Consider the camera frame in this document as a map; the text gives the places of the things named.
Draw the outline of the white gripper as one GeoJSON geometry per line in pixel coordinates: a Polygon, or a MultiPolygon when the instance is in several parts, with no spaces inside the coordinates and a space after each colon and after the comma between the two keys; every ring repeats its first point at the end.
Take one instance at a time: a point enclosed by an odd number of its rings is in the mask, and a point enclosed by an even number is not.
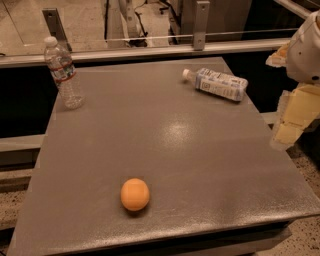
{"type": "Polygon", "coordinates": [[[292,92],[284,90],[280,96],[270,140],[270,146],[276,150],[293,146],[320,114],[319,14],[320,10],[311,13],[290,43],[266,60],[268,66],[286,67],[288,77],[300,82],[292,92]]]}

